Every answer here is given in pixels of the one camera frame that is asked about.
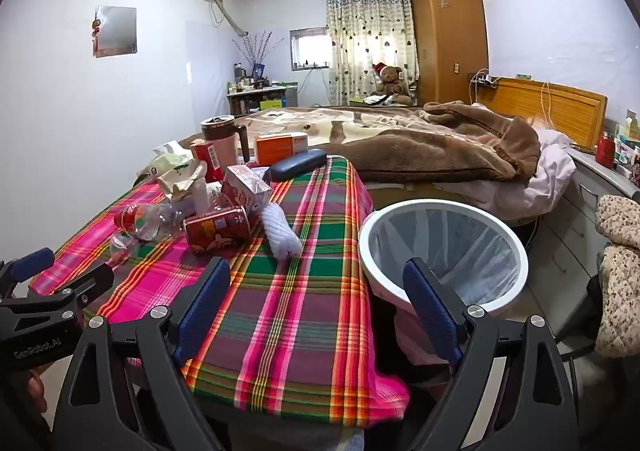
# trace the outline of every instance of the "trash bag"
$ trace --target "trash bag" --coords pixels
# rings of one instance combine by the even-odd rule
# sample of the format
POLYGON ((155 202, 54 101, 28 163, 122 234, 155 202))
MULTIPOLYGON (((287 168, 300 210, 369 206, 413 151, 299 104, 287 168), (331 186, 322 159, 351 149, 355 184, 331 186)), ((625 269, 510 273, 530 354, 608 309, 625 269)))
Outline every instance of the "trash bag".
POLYGON ((468 305, 498 299, 520 274, 507 239, 464 212, 426 206, 399 210, 379 220, 372 234, 373 261, 400 288, 402 269, 412 257, 421 257, 441 283, 452 287, 468 305))

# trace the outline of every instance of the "plaid tablecloth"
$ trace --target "plaid tablecloth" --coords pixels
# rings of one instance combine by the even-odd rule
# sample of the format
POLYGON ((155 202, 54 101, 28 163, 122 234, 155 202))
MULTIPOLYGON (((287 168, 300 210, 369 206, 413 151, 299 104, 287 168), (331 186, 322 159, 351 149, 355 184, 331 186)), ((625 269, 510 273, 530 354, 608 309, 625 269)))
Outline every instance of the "plaid tablecloth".
MULTIPOLYGON (((62 246, 31 289, 49 294, 108 261, 114 211, 162 199, 152 182, 127 193, 62 246)), ((331 157, 324 168, 274 184, 271 200, 302 240, 302 257, 278 263, 260 225, 250 243, 216 253, 229 262, 231 286, 200 353, 182 370, 187 383, 201 397, 281 417, 358 427, 401 418, 406 386, 374 367, 358 262, 358 228, 372 202, 356 171, 331 157)), ((139 319, 171 303, 210 257, 194 256, 184 237, 147 243, 115 269, 114 289, 92 308, 112 323, 139 319)))

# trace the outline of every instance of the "orange box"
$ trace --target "orange box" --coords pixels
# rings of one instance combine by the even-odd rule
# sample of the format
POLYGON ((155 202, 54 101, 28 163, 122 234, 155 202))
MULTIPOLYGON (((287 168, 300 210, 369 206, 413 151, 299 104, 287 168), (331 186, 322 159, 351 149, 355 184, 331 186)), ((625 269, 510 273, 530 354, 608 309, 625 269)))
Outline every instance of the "orange box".
POLYGON ((262 135, 254 139, 255 160, 260 166, 270 166, 309 149, 306 133, 262 135))

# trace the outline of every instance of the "curtain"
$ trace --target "curtain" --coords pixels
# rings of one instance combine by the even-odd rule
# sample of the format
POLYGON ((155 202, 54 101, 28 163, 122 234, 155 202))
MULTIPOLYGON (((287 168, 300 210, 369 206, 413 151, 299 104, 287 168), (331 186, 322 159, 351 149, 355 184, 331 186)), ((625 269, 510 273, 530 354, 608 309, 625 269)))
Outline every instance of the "curtain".
POLYGON ((418 76, 411 0, 326 0, 333 58, 332 106, 348 105, 376 90, 373 65, 399 66, 407 85, 418 76))

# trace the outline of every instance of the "red can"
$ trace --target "red can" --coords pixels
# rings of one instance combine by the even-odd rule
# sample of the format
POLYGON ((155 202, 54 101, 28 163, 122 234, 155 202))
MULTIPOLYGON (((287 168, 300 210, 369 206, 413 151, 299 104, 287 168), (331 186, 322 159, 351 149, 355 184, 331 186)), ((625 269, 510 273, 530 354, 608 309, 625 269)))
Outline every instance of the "red can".
POLYGON ((603 133, 596 148, 596 162, 613 169, 616 156, 616 144, 609 133, 603 133))
POLYGON ((218 160, 216 148, 212 140, 194 142, 191 144, 191 153, 193 154, 193 158, 206 162, 207 174, 204 176, 204 179, 208 183, 222 182, 225 174, 222 172, 222 167, 220 167, 220 161, 218 160))
POLYGON ((191 250, 202 254, 249 240, 249 220, 242 206, 233 206, 187 218, 184 233, 191 250))

